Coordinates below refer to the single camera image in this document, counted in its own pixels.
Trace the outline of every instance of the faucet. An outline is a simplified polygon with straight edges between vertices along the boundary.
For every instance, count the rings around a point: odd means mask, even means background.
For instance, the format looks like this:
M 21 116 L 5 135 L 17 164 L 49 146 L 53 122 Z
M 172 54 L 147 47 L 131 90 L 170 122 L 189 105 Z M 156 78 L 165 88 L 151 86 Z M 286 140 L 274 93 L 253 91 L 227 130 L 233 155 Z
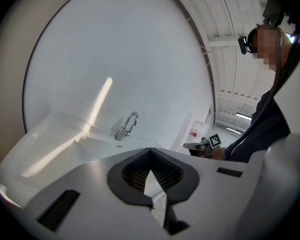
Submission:
M 133 123 L 132 125 L 130 126 L 129 130 L 127 130 L 127 124 L 129 123 L 130 119 L 134 116 L 134 119 L 133 119 Z M 125 123 L 123 126 L 120 127 L 119 131 L 114 135 L 114 138 L 117 140 L 117 141 L 121 141 L 123 137 L 129 137 L 134 126 L 136 126 L 137 122 L 138 122 L 138 113 L 137 112 L 132 112 L 128 118 L 126 119 Z

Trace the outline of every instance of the ceiling beam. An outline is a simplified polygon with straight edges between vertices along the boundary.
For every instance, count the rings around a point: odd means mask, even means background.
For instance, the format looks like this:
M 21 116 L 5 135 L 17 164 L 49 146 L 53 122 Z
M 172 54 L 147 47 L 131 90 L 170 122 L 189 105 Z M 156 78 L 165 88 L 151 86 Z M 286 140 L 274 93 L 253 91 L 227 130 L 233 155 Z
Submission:
M 226 112 L 224 112 L 224 111 L 221 111 L 221 110 L 219 110 L 219 111 L 217 111 L 217 113 L 216 113 L 217 115 L 220 115 L 220 116 L 223 116 L 223 117 L 227 117 L 227 118 L 230 118 L 230 119 L 232 119 L 232 120 L 237 120 L 238 122 L 244 122 L 244 121 L 246 121 L 246 123 L 247 124 L 250 124 L 250 120 L 248 120 L 248 119 L 244 119 L 244 118 L 242 118 L 242 117 L 239 117 L 239 116 L 237 116 L 237 115 L 235 115 L 235 114 L 230 114 L 230 113 L 226 113 Z
M 224 127 L 229 127 L 229 128 L 231 128 L 231 129 L 233 129 L 233 130 L 239 130 L 239 131 L 241 131 L 241 132 L 245 132 L 247 129 L 245 129 L 245 128 L 242 128 L 242 127 L 240 127 L 240 126 L 238 126 L 238 125 L 234 125 L 234 124 L 232 124 L 232 123 L 230 123 L 230 122 L 226 122 L 226 121 L 223 121 L 223 120 L 220 120 L 220 119 L 216 119 L 215 120 L 215 123 L 216 124 L 219 124 L 219 125 L 222 125 L 222 126 L 224 126 Z
M 259 102 L 257 99 L 254 98 L 249 98 L 239 94 L 234 94 L 234 93 L 229 93 L 224 91 L 219 91 L 217 97 L 235 101 L 235 102 L 244 103 L 253 107 L 256 107 Z
M 209 46 L 239 46 L 239 36 L 218 36 L 209 38 Z
M 230 130 L 225 130 L 223 127 L 221 127 L 219 125 L 216 125 L 216 124 L 213 126 L 213 128 L 218 129 L 220 131 L 223 131 L 223 132 L 225 132 L 227 134 L 231 134 L 231 135 L 236 136 L 236 137 L 240 137 L 242 135 L 242 134 L 238 134 L 238 133 L 235 133 L 233 131 L 230 131 Z

